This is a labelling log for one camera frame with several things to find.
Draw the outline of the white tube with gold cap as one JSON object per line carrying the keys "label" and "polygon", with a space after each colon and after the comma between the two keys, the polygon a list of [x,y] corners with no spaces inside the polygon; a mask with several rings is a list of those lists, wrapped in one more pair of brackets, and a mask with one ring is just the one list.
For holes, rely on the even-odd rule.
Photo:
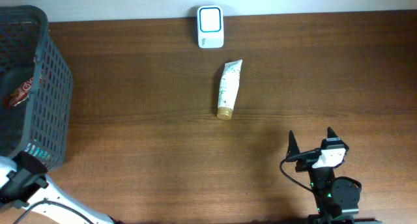
{"label": "white tube with gold cap", "polygon": [[220,80],[217,117],[231,120],[240,86],[240,72],[243,60],[225,63]]}

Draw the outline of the small teal tissue pack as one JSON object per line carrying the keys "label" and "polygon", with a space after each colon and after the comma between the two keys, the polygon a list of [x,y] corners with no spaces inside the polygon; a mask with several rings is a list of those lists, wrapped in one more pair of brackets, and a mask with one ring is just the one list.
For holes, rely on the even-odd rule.
{"label": "small teal tissue pack", "polygon": [[51,157],[51,154],[46,149],[42,149],[31,143],[27,144],[24,151],[42,161],[48,161]]}

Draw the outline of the red snack packet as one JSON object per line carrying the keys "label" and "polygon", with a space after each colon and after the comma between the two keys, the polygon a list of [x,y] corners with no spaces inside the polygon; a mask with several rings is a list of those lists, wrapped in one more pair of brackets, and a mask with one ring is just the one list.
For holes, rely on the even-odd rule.
{"label": "red snack packet", "polygon": [[[51,76],[51,72],[49,69],[42,69],[41,75],[38,79],[39,88],[45,86],[50,76]],[[29,93],[32,90],[33,82],[35,80],[34,73],[24,72],[20,76],[20,79],[23,79],[24,82],[19,84],[12,91],[9,91],[6,94],[6,96],[3,98],[2,104],[5,109],[16,107],[17,105],[29,99]]]}

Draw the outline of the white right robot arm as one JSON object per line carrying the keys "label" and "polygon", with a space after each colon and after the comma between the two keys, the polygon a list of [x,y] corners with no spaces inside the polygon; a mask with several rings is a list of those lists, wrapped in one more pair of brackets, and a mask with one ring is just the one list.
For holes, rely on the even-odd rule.
{"label": "white right robot arm", "polygon": [[[301,152],[293,131],[289,132],[286,157],[280,162],[281,173],[291,182],[312,193],[317,213],[309,215],[306,223],[379,223],[376,219],[356,219],[362,184],[346,176],[336,177],[334,169],[345,162],[349,146],[327,128],[327,135],[319,148]],[[309,174],[309,185],[305,186],[283,169],[284,163],[295,163],[295,171]]]}

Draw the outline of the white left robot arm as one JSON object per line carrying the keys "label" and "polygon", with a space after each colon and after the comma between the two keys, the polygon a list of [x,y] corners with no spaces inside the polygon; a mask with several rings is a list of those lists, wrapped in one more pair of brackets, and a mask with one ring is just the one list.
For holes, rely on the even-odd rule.
{"label": "white left robot arm", "polygon": [[27,152],[14,158],[1,157],[1,212],[11,208],[25,210],[16,223],[30,212],[57,223],[118,223],[66,194],[48,176],[46,166]]}

